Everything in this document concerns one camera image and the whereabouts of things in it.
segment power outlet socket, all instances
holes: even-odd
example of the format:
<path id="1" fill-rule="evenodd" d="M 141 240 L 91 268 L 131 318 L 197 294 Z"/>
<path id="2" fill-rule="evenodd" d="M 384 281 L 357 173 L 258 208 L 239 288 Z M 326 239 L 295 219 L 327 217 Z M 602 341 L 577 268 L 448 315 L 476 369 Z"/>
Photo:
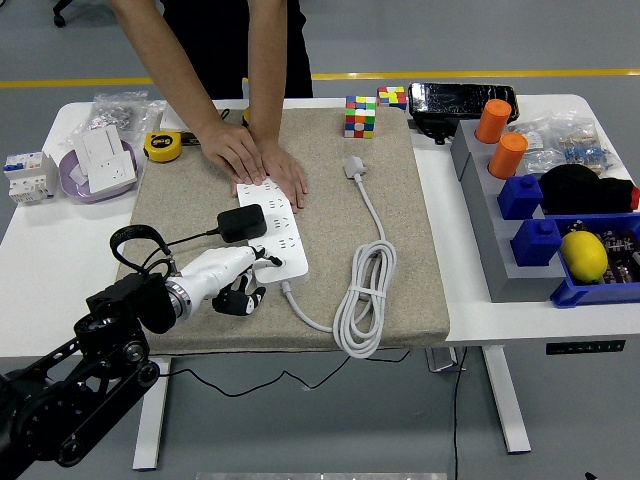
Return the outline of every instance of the power outlet socket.
<path id="1" fill-rule="evenodd" d="M 278 184 L 267 178 L 262 185 L 238 185 L 238 201 L 241 207 L 260 205 L 267 223 L 267 232 L 249 240 L 249 245 L 264 247 L 283 261 L 280 267 L 254 269 L 256 283 L 267 291 L 280 289 L 284 281 L 291 286 L 305 283 L 309 279 L 309 263 L 291 204 Z"/>
<path id="2" fill-rule="evenodd" d="M 92 194 L 114 190 L 136 181 L 131 153 L 119 153 L 101 163 L 89 164 L 89 191 Z"/>

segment purple bowl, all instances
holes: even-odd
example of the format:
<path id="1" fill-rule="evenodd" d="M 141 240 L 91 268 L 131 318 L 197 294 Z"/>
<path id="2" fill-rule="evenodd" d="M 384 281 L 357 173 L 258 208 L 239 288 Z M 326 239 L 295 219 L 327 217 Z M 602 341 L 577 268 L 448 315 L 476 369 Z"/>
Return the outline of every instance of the purple bowl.
<path id="1" fill-rule="evenodd" d="M 127 150 L 131 155 L 131 163 L 133 163 L 133 170 L 138 173 L 138 164 L 136 162 L 135 154 L 133 153 L 133 147 L 129 145 L 127 142 L 122 142 L 122 148 Z M 77 198 L 83 203 L 92 203 L 98 202 L 100 200 L 106 200 L 107 198 L 117 197 L 118 195 L 122 195 L 123 193 L 131 190 L 131 188 L 136 184 L 136 182 L 130 183 L 129 185 L 125 185 L 124 187 L 117 188 L 115 190 L 109 190 L 108 192 L 99 192 L 95 194 L 91 194 L 89 191 L 89 182 L 85 182 L 84 185 L 78 185 L 73 179 L 69 176 L 71 170 L 76 168 L 78 165 L 78 156 L 76 155 L 75 150 L 71 150 L 67 153 L 62 160 L 60 160 L 60 185 L 62 186 L 62 190 L 64 193 L 69 195 L 70 197 Z"/>

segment yellow floor line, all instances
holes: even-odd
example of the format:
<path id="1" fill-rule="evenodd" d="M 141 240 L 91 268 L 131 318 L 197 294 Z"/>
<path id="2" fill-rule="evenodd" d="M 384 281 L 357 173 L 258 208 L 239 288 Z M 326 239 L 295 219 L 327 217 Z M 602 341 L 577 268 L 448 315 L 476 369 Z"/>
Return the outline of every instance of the yellow floor line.
<path id="1" fill-rule="evenodd" d="M 313 79 L 326 80 L 394 80 L 394 79 L 438 79 L 438 78 L 494 78 L 494 77 L 615 77 L 640 75 L 640 68 L 576 68 L 563 70 L 439 70 L 405 72 L 352 72 L 314 73 Z M 109 85 L 150 85 L 149 77 L 123 78 L 67 78 L 52 80 L 5 80 L 0 89 L 8 88 L 54 88 L 91 87 Z"/>

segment gray floor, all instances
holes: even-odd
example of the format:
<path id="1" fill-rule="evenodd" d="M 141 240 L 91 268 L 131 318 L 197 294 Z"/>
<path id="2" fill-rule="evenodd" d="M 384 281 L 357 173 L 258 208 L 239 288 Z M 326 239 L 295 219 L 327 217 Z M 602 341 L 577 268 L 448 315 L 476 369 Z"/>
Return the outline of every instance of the gray floor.
<path id="1" fill-rule="evenodd" d="M 146 76 L 106 2 L 76 0 L 64 12 L 65 29 L 53 26 L 54 3 L 7 0 L 0 8 L 0 81 Z M 640 67 L 640 3 L 301 3 L 314 72 Z M 398 83 L 412 80 L 430 79 Z M 520 94 L 583 96 L 632 176 L 640 177 L 637 77 L 438 79 L 448 80 L 508 83 Z M 323 81 L 314 88 L 316 96 L 343 96 L 375 91 L 379 83 Z M 0 158 L 38 150 L 65 104 L 89 101 L 98 91 L 140 88 L 0 88 Z M 143 88 L 159 97 L 152 86 Z M 4 176 L 0 182 L 2 235 L 13 205 Z M 533 448 L 508 456 L 480 351 L 471 348 L 459 392 L 460 478 L 580 479 L 586 471 L 605 480 L 637 478 L 638 351 L 635 340 L 619 354 L 563 357 L 545 356 L 541 342 L 508 346 Z M 343 358 L 341 353 L 213 355 L 176 359 L 174 369 L 192 367 L 226 391 L 238 392 L 282 369 L 318 382 Z M 3 360 L 0 369 L 24 364 Z M 37 464 L 23 478 L 188 479 L 202 471 L 447 472 L 453 478 L 454 383 L 454 374 L 430 374 L 420 350 L 399 364 L 350 361 L 311 392 L 284 379 L 228 399 L 180 376 L 170 383 L 156 472 L 130 471 L 138 405 L 77 467 Z"/>

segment orange cup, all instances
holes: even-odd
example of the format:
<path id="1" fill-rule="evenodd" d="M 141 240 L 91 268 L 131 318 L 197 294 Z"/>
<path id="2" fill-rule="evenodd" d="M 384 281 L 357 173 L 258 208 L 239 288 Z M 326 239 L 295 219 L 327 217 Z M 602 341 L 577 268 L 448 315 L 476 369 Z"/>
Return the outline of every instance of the orange cup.
<path id="1" fill-rule="evenodd" d="M 489 173 L 501 180 L 515 175 L 527 147 L 529 147 L 529 142 L 520 133 L 509 132 L 502 135 L 489 162 Z"/>
<path id="2" fill-rule="evenodd" d="M 476 138 L 482 143 L 498 143 L 511 115 L 511 105 L 504 100 L 489 100 L 482 110 Z"/>

